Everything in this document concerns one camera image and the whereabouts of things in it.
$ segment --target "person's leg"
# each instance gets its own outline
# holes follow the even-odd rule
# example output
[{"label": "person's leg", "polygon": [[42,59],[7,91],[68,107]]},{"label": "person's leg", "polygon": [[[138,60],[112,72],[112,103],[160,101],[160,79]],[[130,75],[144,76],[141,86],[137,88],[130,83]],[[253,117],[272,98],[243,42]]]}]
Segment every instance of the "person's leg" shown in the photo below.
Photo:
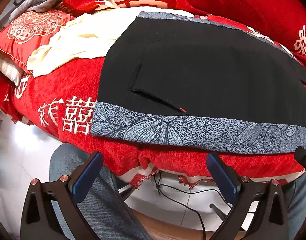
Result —
[{"label": "person's leg", "polygon": [[306,218],[306,172],[282,186],[288,211],[289,240],[293,240]]},{"label": "person's leg", "polygon": [[[61,175],[70,175],[89,154],[77,147],[64,143],[52,155],[49,180],[55,181]],[[74,239],[58,203],[53,202],[57,219],[69,239]],[[78,208],[100,239],[152,240],[141,223],[134,217],[124,203],[116,187],[115,177],[103,166],[88,195]]]}]

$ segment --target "metal screw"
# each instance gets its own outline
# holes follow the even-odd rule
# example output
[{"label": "metal screw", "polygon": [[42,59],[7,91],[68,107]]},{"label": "metal screw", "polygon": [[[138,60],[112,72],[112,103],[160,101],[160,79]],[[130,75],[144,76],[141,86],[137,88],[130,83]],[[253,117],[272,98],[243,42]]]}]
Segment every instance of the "metal screw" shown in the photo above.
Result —
[{"label": "metal screw", "polygon": [[60,180],[61,180],[61,182],[65,182],[65,181],[68,180],[68,176],[67,175],[63,175],[63,176],[61,176]]},{"label": "metal screw", "polygon": [[37,182],[38,182],[38,179],[32,179],[32,181],[30,183],[31,183],[31,185],[35,185],[35,184],[37,184]]},{"label": "metal screw", "polygon": [[279,182],[278,182],[277,179],[273,179],[273,180],[272,180],[272,184],[275,185],[275,186],[277,186],[277,185],[279,185]]},{"label": "metal screw", "polygon": [[242,176],[241,177],[241,180],[243,181],[243,182],[249,182],[250,181],[250,178],[248,177],[248,176]]}]

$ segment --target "black cable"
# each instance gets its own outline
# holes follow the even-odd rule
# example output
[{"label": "black cable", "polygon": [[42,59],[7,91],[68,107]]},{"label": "black cable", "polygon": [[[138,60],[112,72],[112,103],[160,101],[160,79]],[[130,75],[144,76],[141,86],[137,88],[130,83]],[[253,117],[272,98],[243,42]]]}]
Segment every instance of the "black cable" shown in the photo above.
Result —
[{"label": "black cable", "polygon": [[198,217],[199,217],[199,219],[200,219],[200,222],[201,222],[201,225],[202,225],[203,240],[206,240],[205,227],[204,227],[204,223],[203,223],[203,220],[202,220],[202,218],[201,218],[200,213],[199,213],[198,211],[196,211],[196,210],[194,210],[194,209],[192,209],[192,208],[190,208],[190,207],[184,205],[184,204],[181,203],[181,202],[178,202],[178,201],[176,201],[176,200],[174,200],[174,199],[171,199],[170,197],[168,197],[167,195],[165,195],[165,194],[161,191],[160,187],[161,187],[161,186],[169,187],[169,188],[175,189],[175,190],[177,190],[177,191],[183,192],[183,193],[185,193],[185,194],[197,194],[197,193],[206,192],[206,191],[216,191],[216,192],[219,194],[219,196],[222,198],[222,200],[224,201],[224,203],[227,204],[228,207],[232,208],[232,206],[230,206],[229,203],[227,203],[227,202],[225,201],[225,199],[223,198],[222,194],[221,194],[218,190],[216,190],[216,189],[205,189],[205,190],[201,190],[201,191],[198,191],[198,192],[186,192],[186,191],[180,190],[180,189],[178,189],[178,188],[172,187],[172,186],[170,186],[170,185],[160,184],[160,181],[161,181],[161,179],[162,179],[162,174],[161,174],[160,171],[159,171],[158,173],[159,173],[159,175],[160,175],[160,179],[158,180],[158,182],[156,182],[156,174],[154,174],[154,181],[155,181],[155,185],[156,185],[156,188],[157,188],[157,192],[158,192],[159,194],[162,194],[163,196],[165,196],[165,197],[168,198],[169,200],[172,200],[172,201],[174,201],[174,202],[176,202],[176,203],[178,203],[178,204],[180,204],[180,205],[182,205],[182,206],[188,208],[189,210],[195,212],[195,213],[198,215]]}]

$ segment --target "yellow cloth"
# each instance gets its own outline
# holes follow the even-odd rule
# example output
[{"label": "yellow cloth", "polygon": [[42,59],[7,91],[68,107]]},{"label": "yellow cloth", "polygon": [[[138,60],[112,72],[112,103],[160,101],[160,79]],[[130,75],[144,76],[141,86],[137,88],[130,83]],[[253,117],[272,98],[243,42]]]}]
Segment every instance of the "yellow cloth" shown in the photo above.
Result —
[{"label": "yellow cloth", "polygon": [[83,14],[67,22],[28,58],[27,69],[34,77],[47,75],[74,58],[105,57],[110,47],[141,11],[169,12],[188,17],[193,14],[155,7],[114,8],[93,15]]}]

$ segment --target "patterned fabric trim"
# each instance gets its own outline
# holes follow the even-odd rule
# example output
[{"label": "patterned fabric trim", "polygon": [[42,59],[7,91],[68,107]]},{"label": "patterned fabric trim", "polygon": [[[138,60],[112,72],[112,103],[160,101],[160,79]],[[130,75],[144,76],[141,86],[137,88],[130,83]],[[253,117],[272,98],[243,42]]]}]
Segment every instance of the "patterned fabric trim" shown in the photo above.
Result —
[{"label": "patterned fabric trim", "polygon": [[142,12],[140,12],[140,14],[137,17],[147,18],[147,19],[179,20],[179,21],[186,21],[186,22],[206,23],[206,24],[211,24],[211,25],[230,28],[230,29],[233,29],[233,30],[240,30],[240,31],[242,31],[244,33],[247,33],[248,35],[252,36],[253,38],[256,38],[260,41],[263,41],[267,44],[270,44],[271,46],[283,51],[284,53],[288,54],[290,57],[292,57],[294,60],[296,60],[298,62],[297,58],[295,58],[293,56],[293,54],[287,48],[285,48],[284,46],[283,47],[277,46],[276,44],[270,42],[267,39],[257,37],[251,32],[247,32],[245,30],[234,27],[232,25],[218,23],[218,22],[214,22],[214,21],[210,21],[210,20],[206,20],[206,19],[193,18],[193,17],[183,16],[183,15],[178,15],[178,14],[173,14],[173,13],[167,13],[167,12],[143,12],[142,11]]},{"label": "patterned fabric trim", "polygon": [[91,134],[126,141],[237,154],[282,154],[306,149],[306,128],[226,118],[165,116],[96,102]]}]

